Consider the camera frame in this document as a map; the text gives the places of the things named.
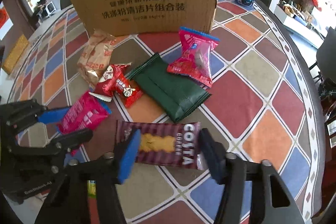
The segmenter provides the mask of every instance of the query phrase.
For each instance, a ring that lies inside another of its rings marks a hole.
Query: pink snack package
[[[58,129],[63,135],[83,128],[94,130],[108,115],[109,112],[98,99],[87,91],[67,111]]]
[[[219,39],[186,27],[180,27],[182,56],[167,67],[167,72],[188,75],[211,88],[210,52]]]

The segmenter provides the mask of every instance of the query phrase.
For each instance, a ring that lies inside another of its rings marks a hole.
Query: screw
[[[51,167],[51,171],[52,171],[54,174],[57,174],[57,173],[58,173],[58,167],[55,166],[55,165],[53,165],[53,166]]]
[[[113,152],[107,152],[104,154],[104,158],[106,159],[112,159],[114,157],[114,153]]]
[[[262,165],[265,165],[265,166],[271,166],[271,162],[269,160],[262,160],[261,161]]]
[[[237,158],[236,154],[233,153],[226,153],[225,157],[229,160],[234,160],[235,158]]]
[[[78,160],[76,160],[76,159],[72,159],[72,160],[69,161],[68,164],[69,164],[70,166],[75,166],[75,165],[77,165],[78,163],[79,163]]]

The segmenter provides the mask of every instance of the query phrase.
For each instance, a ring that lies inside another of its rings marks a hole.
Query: tablecloth
[[[245,160],[270,160],[294,196],[305,220],[319,208],[315,187],[324,157],[319,148],[315,109],[293,45],[257,3],[241,7],[218,0],[211,34],[220,39],[211,53],[212,96],[182,123],[200,121],[227,151]],[[87,89],[76,63],[88,33],[75,9],[65,11],[33,45],[18,68],[9,101],[35,98],[49,108],[72,105]],[[181,55],[177,33],[144,33],[117,37],[112,63],[140,65],[155,52],[167,63]],[[109,118],[74,156],[95,160],[112,151],[116,120],[171,122],[148,95],[126,109],[118,96],[108,104]],[[38,123],[18,135],[21,146],[44,146],[58,134],[55,125]],[[117,187],[132,223],[212,223],[223,186],[209,171],[135,164],[130,178]],[[38,195],[43,200],[46,193]],[[251,183],[246,182],[242,223],[248,222]],[[95,199],[89,200],[98,223]]]

